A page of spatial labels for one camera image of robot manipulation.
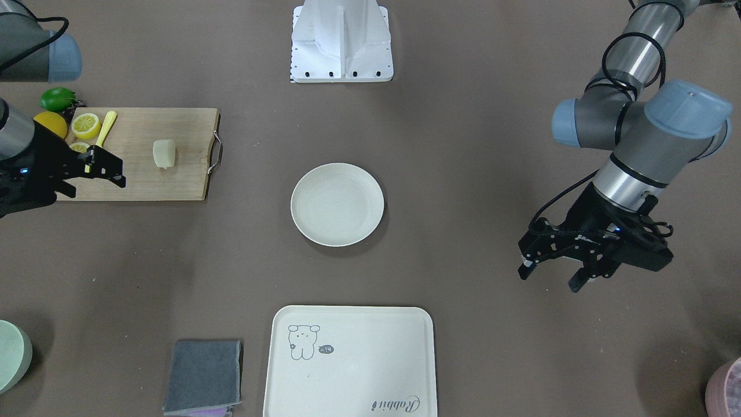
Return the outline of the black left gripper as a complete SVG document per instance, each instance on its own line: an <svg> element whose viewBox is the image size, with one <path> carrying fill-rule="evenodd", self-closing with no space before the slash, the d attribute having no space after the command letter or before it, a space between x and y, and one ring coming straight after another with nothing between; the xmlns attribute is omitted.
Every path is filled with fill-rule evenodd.
<svg viewBox="0 0 741 417"><path fill-rule="evenodd" d="M549 200L527 225L518 243L522 263L517 273L521 280L527 280L539 264L549 259L576 259L582 266L567 285L572 292L579 292L590 280L614 273L622 264L658 272L674 259L666 241L674 228L650 217L658 203L653 193L643 193L637 211L630 211L614 205L589 183L561 224L543 216L547 208L576 187L574 184Z"/></svg>

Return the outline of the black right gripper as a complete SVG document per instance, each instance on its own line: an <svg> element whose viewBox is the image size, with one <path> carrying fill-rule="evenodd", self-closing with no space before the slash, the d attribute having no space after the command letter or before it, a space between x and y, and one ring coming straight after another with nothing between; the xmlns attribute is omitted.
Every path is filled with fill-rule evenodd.
<svg viewBox="0 0 741 417"><path fill-rule="evenodd" d="M78 153L58 135L34 122L34 137L19 155L1 163L1 217L52 205L60 193L76 198L76 187L67 183L77 162L77 177L105 179L126 187L123 161L101 146Z"/></svg>

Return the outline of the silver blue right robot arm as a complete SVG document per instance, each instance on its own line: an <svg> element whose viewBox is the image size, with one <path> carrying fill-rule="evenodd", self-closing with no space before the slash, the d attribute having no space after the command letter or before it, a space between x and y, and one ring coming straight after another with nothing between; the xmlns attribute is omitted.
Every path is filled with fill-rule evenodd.
<svg viewBox="0 0 741 417"><path fill-rule="evenodd" d="M2 84L76 80L82 72L78 43L63 16L41 17L23 1L2 2ZM1 105L1 214L53 205L76 197L74 178L127 185L121 158L99 145L82 153L64 136L34 121L5 98Z"/></svg>

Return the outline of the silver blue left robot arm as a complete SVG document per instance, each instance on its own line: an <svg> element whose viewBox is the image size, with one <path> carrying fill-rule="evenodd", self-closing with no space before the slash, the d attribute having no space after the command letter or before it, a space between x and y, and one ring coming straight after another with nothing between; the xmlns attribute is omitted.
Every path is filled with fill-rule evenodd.
<svg viewBox="0 0 741 417"><path fill-rule="evenodd" d="M672 261L666 240L674 229L650 213L686 164L719 151L732 132L732 105L725 98L665 79L665 48L702 5L638 2L582 97L556 107L556 142L609 156L580 180L585 189L561 224L535 213L518 243L522 280L549 259L576 259L582 266L568 285L577 292L624 264L656 272Z"/></svg>

